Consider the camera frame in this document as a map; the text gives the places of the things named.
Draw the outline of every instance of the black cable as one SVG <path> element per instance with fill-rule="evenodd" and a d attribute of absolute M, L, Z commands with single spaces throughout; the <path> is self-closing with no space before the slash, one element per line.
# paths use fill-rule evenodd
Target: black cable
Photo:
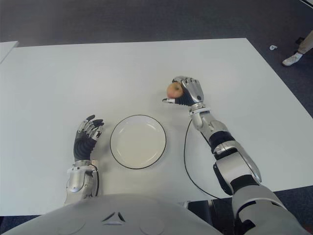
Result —
<path fill-rule="evenodd" d="M 96 190 L 96 194 L 95 194 L 95 197 L 96 196 L 98 196 L 98 192 L 99 192 L 99 172 L 98 172 L 98 168 L 95 166 L 95 165 L 93 165 L 93 164 L 90 164 L 90 165 L 92 165 L 94 168 L 96 168 L 96 173 L 97 173 L 97 190 Z"/>
<path fill-rule="evenodd" d="M 225 200 L 223 200 L 223 199 L 221 199 L 221 198 L 219 198 L 219 197 L 217 197 L 217 196 L 214 196 L 214 195 L 212 195 L 211 193 L 208 193 L 207 191 L 205 191 L 204 189 L 202 189 L 200 186 L 198 186 L 198 185 L 193 181 L 193 179 L 191 179 L 191 176 L 189 175 L 189 172 L 188 172 L 188 170 L 187 170 L 187 165 L 186 165 L 186 154 L 185 154 L 185 152 L 186 152 L 187 134 L 188 134 L 188 131 L 189 131 L 189 127 L 190 127 L 191 122 L 192 122 L 192 120 L 190 120 L 189 125 L 188 125 L 187 130 L 186 130 L 185 144 L 184 144 L 184 165 L 185 165 L 186 173 L 187 173 L 189 179 L 191 180 L 191 182 L 192 182 L 198 189 L 200 189 L 202 192 L 204 192 L 204 193 L 210 195 L 211 197 L 214 197 L 214 198 L 216 198 L 216 199 L 218 199 L 218 200 L 221 200 L 221 201 L 223 201 L 223 202 L 229 204 L 227 201 L 225 201 Z"/>

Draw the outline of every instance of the gray carpet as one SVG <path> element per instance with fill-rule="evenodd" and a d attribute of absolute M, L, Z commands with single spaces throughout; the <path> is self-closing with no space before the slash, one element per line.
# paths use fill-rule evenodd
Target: gray carpet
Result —
<path fill-rule="evenodd" d="M 248 38 L 311 116 L 313 52 L 290 68 L 281 61 L 312 29 L 313 9 L 298 0 L 0 1 L 0 41 L 17 40 L 20 47 Z M 278 49 L 270 51 L 272 44 Z M 278 194 L 302 224 L 313 223 L 313 187 Z M 4 221 L 17 224 L 10 219 Z"/>

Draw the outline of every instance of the robot forearm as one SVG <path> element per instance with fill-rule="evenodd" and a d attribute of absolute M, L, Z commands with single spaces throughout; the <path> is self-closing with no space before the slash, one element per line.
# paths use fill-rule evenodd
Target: robot forearm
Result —
<path fill-rule="evenodd" d="M 203 103 L 192 105 L 189 115 L 211 147 L 216 159 L 214 172 L 228 195 L 233 195 L 244 186 L 260 184 L 261 174 L 254 161 Z"/>
<path fill-rule="evenodd" d="M 222 122 L 202 103 L 192 105 L 189 115 L 211 147 L 222 189 L 233 195 L 236 234 L 309 234 L 277 196 L 261 185 L 258 167 Z"/>
<path fill-rule="evenodd" d="M 79 126 L 74 142 L 75 164 L 67 172 L 69 180 L 67 182 L 67 198 L 65 205 L 78 202 L 82 199 L 92 196 L 95 178 L 93 173 L 97 174 L 97 184 L 99 186 L 99 173 L 95 165 L 90 160 L 90 154 L 95 147 L 98 138 L 103 131 L 103 120 L 92 120 L 95 115 L 86 118 Z"/>

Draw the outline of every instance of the white plate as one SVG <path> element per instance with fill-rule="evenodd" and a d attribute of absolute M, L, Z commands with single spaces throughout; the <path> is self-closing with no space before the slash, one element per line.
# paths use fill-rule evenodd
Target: white plate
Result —
<path fill-rule="evenodd" d="M 114 128 L 110 147 L 114 158 L 124 167 L 142 169 L 155 163 L 163 154 L 166 136 L 161 124 L 152 117 L 135 115 Z"/>

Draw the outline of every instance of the person's foot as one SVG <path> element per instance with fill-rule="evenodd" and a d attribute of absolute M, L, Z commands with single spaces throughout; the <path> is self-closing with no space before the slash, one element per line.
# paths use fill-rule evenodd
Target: person's foot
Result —
<path fill-rule="evenodd" d="M 290 66 L 293 65 L 294 63 L 297 63 L 301 57 L 303 56 L 303 54 L 300 53 L 296 53 L 293 56 L 287 58 L 286 60 L 283 61 L 283 66 Z"/>

